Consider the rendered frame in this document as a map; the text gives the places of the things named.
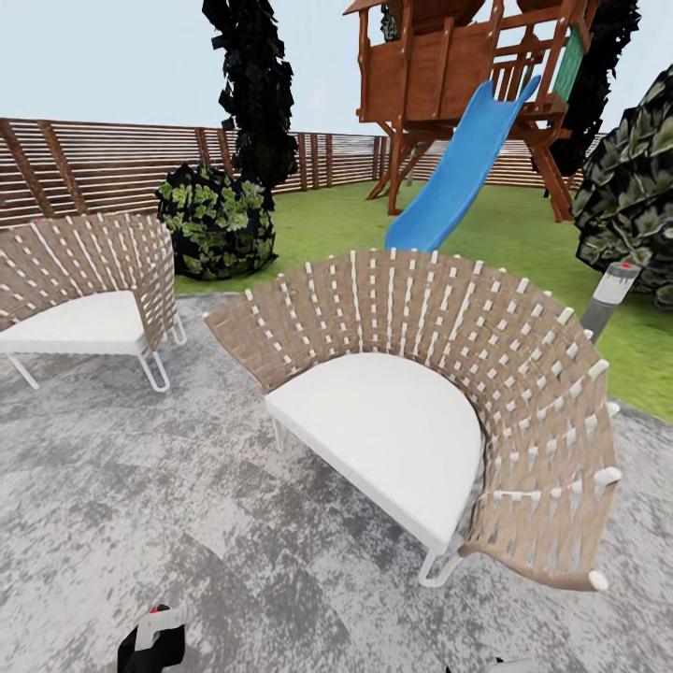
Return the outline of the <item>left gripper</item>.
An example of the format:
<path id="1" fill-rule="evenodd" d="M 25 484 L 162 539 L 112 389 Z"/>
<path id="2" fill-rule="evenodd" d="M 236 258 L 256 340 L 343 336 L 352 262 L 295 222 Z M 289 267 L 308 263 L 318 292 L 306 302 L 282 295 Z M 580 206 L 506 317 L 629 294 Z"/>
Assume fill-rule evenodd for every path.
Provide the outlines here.
<path id="1" fill-rule="evenodd" d="M 162 630 L 161 630 L 162 631 Z M 166 666 L 179 665 L 184 658 L 184 626 L 165 628 L 146 649 L 135 651 L 135 637 L 126 637 L 118 650 L 117 673 L 161 673 Z"/>

